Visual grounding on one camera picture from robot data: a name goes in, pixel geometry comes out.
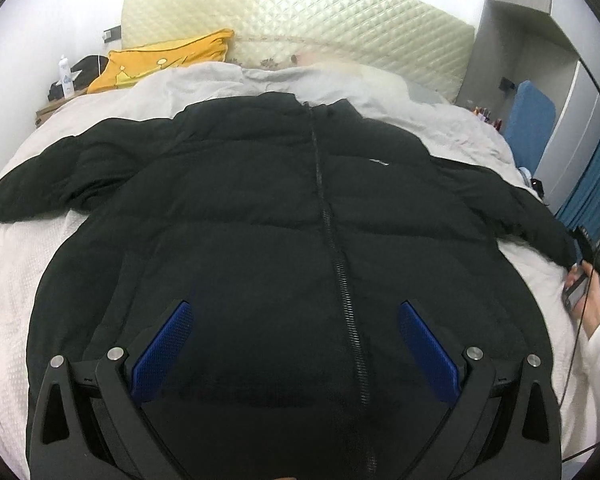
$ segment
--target human hand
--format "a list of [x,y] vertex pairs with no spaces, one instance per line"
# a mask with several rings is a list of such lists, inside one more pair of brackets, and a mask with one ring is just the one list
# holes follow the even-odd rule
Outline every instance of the human hand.
[[[582,309],[584,308],[585,299],[587,301],[587,307],[582,317],[582,327],[587,338],[591,338],[593,333],[600,325],[600,277],[598,273],[593,270],[593,266],[589,262],[582,262],[582,270],[589,277],[589,297],[585,294],[576,306],[571,311],[571,317],[574,320],[579,321],[582,316]],[[569,288],[579,277],[578,268],[574,267],[570,270],[567,275],[567,279],[564,282],[564,288]]]

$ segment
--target black puffer jacket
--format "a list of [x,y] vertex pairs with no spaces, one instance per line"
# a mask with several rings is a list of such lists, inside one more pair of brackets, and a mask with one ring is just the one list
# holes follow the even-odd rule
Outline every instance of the black puffer jacket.
[[445,415],[398,333],[418,300],[464,346],[552,367],[542,315],[496,237],[565,267],[566,230],[493,171],[433,158],[346,101],[219,99],[105,120],[0,181],[0,221],[92,212],[46,269],[30,403],[61,353],[126,346],[173,298],[194,332],[156,430],[196,479],[395,479]]

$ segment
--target silver screw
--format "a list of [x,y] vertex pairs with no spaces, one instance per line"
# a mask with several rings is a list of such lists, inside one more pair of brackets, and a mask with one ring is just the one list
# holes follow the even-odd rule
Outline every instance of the silver screw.
[[110,361],[117,361],[125,354],[125,351],[119,346],[114,346],[111,350],[107,352],[107,358]]
[[536,354],[529,354],[526,356],[526,362],[532,365],[533,368],[538,368],[542,361]]
[[59,368],[62,366],[62,363],[64,363],[64,357],[62,357],[61,355],[57,355],[57,356],[51,358],[51,361],[50,361],[52,368]]
[[466,349],[466,355],[469,359],[473,359],[474,361],[479,361],[484,356],[482,350],[477,346],[469,346],[469,348]]

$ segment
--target blue curtain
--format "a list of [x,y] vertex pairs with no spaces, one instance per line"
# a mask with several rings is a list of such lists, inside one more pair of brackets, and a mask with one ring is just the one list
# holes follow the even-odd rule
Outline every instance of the blue curtain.
[[600,142],[578,185],[556,216],[569,229],[582,225],[593,240],[600,238]]

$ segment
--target quilted headboard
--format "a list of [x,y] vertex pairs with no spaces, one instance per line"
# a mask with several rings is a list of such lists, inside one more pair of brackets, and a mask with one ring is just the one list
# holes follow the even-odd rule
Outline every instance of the quilted headboard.
[[290,66],[311,53],[397,73],[453,101],[474,28],[419,0],[125,0],[122,46],[232,28],[227,60]]

